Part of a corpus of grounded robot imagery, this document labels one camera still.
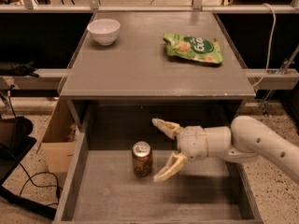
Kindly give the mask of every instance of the open drawer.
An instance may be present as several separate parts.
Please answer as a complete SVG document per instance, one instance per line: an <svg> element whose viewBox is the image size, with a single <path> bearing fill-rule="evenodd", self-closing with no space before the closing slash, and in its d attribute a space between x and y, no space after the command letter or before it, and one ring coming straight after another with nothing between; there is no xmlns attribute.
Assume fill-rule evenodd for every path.
<svg viewBox="0 0 299 224"><path fill-rule="evenodd" d="M263 223L239 164L207 158L152 181L176 148L152 118L211 127L227 125L223 114L219 102L89 105L53 223ZM141 140L153 149L145 177L132 165L132 146Z"/></svg>

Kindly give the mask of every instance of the terrazzo floor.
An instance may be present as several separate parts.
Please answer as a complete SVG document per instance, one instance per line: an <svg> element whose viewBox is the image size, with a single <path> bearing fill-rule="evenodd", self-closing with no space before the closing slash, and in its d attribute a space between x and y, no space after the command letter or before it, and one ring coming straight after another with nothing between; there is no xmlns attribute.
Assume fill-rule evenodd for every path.
<svg viewBox="0 0 299 224"><path fill-rule="evenodd" d="M21 162L28 172L33 175L48 170L42 148L39 148L41 139L50 120L50 110L32 112L30 108L23 113L34 123L31 136L37 139L35 146ZM255 104L244 106L240 114L250 115L268 125L275 132L299 147L298 128L288 109L280 102L271 102L267 107L269 117L261 114L260 108ZM261 217L265 224L297 224L299 220L299 186L285 176L274 164L260 157L256 162L244 164L244 168L258 205ZM64 184L66 174L57 174L60 186ZM6 181L4 186L12 192L19 194L27 176L20 166ZM37 176L35 182L40 185L54 184L49 175ZM57 203L55 189L38 189L28 183L22 193L23 197L43 203ZM24 211L0 198L1 224L48 224L51 220L36 214Z"/></svg>

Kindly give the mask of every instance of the bowl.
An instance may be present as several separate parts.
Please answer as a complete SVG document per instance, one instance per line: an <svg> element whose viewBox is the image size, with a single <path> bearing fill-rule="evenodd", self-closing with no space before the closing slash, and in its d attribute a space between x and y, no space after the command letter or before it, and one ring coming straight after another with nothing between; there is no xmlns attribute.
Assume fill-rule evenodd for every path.
<svg viewBox="0 0 299 224"><path fill-rule="evenodd" d="M120 23L113 19L94 20L87 26L91 38L103 46L112 44L118 38L120 28Z"/></svg>

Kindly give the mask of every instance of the bag of chips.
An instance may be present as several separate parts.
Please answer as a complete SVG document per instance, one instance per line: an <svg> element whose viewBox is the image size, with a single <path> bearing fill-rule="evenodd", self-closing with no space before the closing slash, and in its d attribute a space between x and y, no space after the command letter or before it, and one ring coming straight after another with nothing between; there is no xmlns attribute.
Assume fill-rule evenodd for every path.
<svg viewBox="0 0 299 224"><path fill-rule="evenodd" d="M164 33L167 55L201 63L221 63L221 48L217 39Z"/></svg>

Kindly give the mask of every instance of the can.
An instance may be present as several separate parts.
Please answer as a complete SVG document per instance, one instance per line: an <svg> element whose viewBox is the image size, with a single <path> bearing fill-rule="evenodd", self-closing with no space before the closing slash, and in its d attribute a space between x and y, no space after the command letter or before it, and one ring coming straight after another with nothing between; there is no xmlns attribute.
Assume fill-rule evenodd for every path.
<svg viewBox="0 0 299 224"><path fill-rule="evenodd" d="M132 148L132 163L136 175L146 176L151 172L152 151L148 143L140 141L134 144Z"/></svg>

